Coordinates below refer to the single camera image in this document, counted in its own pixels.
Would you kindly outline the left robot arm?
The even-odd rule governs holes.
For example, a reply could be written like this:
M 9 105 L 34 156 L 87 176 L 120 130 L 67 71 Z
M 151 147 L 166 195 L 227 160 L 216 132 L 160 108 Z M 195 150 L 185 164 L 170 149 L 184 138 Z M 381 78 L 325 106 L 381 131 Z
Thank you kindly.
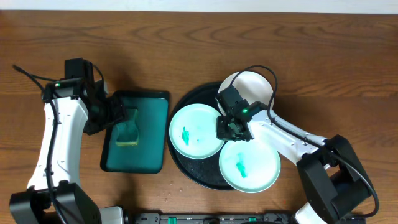
M 45 131 L 27 189 L 9 201 L 16 223 L 129 223 L 121 206 L 99 208 L 80 185 L 84 134 L 92 135 L 127 120 L 124 103 L 109 96 L 99 69 L 83 58 L 65 61 L 65 76 L 41 86 Z

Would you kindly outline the white plate with green stain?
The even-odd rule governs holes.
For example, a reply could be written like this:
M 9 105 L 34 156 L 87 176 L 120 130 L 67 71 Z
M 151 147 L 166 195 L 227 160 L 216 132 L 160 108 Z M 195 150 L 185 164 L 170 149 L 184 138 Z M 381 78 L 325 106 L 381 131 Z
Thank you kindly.
M 268 105 L 273 92 L 273 88 L 266 78 L 251 71 L 241 73 L 234 80 L 233 86 L 237 89 L 242 99 L 249 104 L 260 101 Z

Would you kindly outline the green wet sponge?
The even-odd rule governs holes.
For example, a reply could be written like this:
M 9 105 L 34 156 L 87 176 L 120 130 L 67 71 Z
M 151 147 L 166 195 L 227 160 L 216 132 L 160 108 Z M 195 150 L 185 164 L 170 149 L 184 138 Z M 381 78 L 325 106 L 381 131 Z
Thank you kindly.
M 116 125 L 118 135 L 117 146 L 136 146 L 139 143 L 139 128 L 137 126 L 138 109 L 127 107 L 127 120 Z

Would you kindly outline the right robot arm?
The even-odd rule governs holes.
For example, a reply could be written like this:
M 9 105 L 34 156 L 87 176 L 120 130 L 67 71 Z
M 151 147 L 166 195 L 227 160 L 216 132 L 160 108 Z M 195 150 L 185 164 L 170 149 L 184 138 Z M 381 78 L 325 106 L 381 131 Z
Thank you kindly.
M 316 136 L 277 116 L 256 101 L 223 100 L 225 116 L 217 120 L 216 135 L 227 142 L 224 153 L 240 149 L 249 162 L 272 167 L 270 156 L 283 155 L 297 166 L 308 202 L 295 214 L 297 223 L 338 223 L 354 208 L 373 197 L 371 213 L 379 211 L 377 193 L 352 145 L 343 136 Z

